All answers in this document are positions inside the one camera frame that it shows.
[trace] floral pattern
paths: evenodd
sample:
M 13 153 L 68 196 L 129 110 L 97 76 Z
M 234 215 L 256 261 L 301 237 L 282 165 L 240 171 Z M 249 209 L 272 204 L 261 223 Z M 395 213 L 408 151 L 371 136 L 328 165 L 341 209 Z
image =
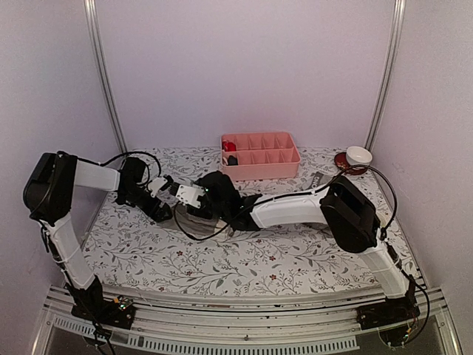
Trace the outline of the floral pattern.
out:
M 218 148 L 150 149 L 163 173 L 190 183 L 219 167 Z M 294 179 L 235 183 L 242 194 L 280 194 L 302 189 L 311 175 L 337 173 L 338 149 L 301 148 L 302 162 Z M 157 168 L 149 157 L 143 159 Z M 370 172 L 350 177 L 375 204 L 381 216 L 390 210 Z M 84 246 L 86 260 L 103 283 L 160 292 L 219 296 L 310 294 L 370 287 L 377 284 L 355 255 L 341 250 L 326 226 L 306 225 L 234 234 L 204 242 L 189 240 L 176 229 L 150 220 L 139 209 L 114 203 L 110 193 Z M 175 203 L 169 197 L 171 205 Z M 399 225 L 388 233 L 403 264 L 416 272 Z

